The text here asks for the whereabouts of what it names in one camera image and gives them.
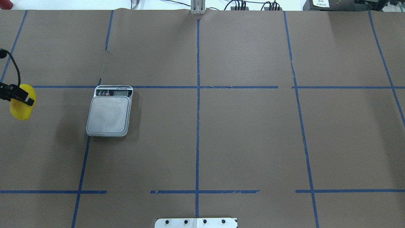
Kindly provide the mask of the yellow mango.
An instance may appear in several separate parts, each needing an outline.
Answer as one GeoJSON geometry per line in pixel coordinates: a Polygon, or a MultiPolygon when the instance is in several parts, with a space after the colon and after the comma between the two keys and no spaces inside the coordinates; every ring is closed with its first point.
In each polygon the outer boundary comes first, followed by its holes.
{"type": "Polygon", "coordinates": [[[21,84],[20,88],[25,90],[28,93],[30,99],[34,102],[32,106],[29,106],[21,101],[16,99],[11,99],[10,101],[10,112],[18,120],[26,121],[31,116],[32,110],[36,105],[37,96],[34,88],[29,84],[21,84]]]}

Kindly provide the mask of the red cylinder bottle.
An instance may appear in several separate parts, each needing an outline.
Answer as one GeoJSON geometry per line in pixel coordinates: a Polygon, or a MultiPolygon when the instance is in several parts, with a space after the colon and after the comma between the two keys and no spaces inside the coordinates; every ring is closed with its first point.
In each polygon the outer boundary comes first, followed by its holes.
{"type": "Polygon", "coordinates": [[[0,9],[1,10],[10,10],[14,6],[11,0],[0,0],[0,9]]]}

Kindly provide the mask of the silver digital kitchen scale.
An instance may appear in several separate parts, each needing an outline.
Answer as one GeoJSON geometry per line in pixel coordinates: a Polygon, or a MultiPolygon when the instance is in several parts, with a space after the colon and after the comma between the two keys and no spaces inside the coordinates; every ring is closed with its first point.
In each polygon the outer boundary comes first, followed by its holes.
{"type": "Polygon", "coordinates": [[[98,85],[90,103],[86,124],[88,136],[123,137],[127,134],[133,87],[98,85]]]}

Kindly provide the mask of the black computer box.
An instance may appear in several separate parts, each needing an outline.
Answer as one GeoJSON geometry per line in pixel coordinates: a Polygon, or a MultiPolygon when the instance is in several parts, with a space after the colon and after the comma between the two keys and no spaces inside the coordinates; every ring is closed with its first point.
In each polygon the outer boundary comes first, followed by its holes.
{"type": "Polygon", "coordinates": [[[367,11],[370,4],[364,0],[306,0],[303,11],[367,11]]]}

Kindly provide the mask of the aluminium frame post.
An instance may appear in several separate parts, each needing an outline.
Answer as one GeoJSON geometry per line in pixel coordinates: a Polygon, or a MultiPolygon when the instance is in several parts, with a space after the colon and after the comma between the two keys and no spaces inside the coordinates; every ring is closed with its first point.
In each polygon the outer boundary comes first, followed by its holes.
{"type": "Polygon", "coordinates": [[[205,14],[206,13],[206,1],[205,0],[191,0],[190,1],[190,12],[191,14],[205,14]]]}

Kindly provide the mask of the white pedestal column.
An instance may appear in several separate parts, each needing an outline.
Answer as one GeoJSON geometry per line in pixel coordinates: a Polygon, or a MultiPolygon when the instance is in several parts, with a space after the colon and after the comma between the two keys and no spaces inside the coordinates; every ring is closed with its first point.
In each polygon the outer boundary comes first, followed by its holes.
{"type": "Polygon", "coordinates": [[[237,218],[161,218],[155,228],[237,228],[237,218]]]}

